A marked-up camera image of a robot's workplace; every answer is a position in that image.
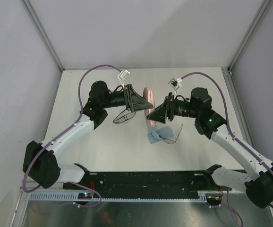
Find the blue cleaning cloth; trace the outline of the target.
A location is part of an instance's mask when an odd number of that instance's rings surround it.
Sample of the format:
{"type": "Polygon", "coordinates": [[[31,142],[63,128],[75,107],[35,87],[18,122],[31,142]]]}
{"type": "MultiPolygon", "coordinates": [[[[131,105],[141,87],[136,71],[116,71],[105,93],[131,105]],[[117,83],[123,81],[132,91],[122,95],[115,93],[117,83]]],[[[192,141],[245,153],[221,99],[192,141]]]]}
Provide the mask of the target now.
{"type": "Polygon", "coordinates": [[[150,128],[147,133],[147,138],[151,144],[163,141],[167,144],[174,144],[174,140],[172,139],[174,134],[172,129],[169,126],[165,126],[162,128],[157,128],[156,126],[150,128]]]}

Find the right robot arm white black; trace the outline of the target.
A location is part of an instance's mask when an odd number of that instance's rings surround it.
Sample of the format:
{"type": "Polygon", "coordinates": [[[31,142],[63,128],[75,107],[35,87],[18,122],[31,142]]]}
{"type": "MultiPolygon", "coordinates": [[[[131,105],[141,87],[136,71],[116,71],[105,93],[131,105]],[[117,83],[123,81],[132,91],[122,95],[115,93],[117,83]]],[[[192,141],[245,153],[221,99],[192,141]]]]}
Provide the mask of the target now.
{"type": "Polygon", "coordinates": [[[172,94],[147,119],[166,123],[175,116],[195,119],[195,128],[225,149],[245,170],[244,173],[213,165],[206,170],[203,184],[209,190],[226,186],[243,192],[259,208],[273,202],[273,161],[261,155],[229,128],[229,123],[212,109],[212,98],[208,90],[196,87],[191,91],[190,100],[182,101],[172,94]]]}

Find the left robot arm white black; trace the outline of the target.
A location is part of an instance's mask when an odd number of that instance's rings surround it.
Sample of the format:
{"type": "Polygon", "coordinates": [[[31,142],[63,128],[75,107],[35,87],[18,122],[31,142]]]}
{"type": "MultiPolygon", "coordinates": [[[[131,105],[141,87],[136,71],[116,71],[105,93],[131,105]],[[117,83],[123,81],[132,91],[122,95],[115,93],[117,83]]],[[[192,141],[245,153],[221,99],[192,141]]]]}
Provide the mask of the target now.
{"type": "Polygon", "coordinates": [[[124,106],[131,112],[153,108],[131,84],[123,86],[121,91],[110,91],[104,81],[94,82],[77,120],[57,136],[40,143],[31,141],[27,145],[23,162],[24,177],[32,178],[45,189],[61,182],[73,182],[79,189],[86,188],[90,183],[86,168],[80,164],[61,165],[58,161],[77,140],[103,123],[108,115],[108,108],[118,106],[124,106]]]}

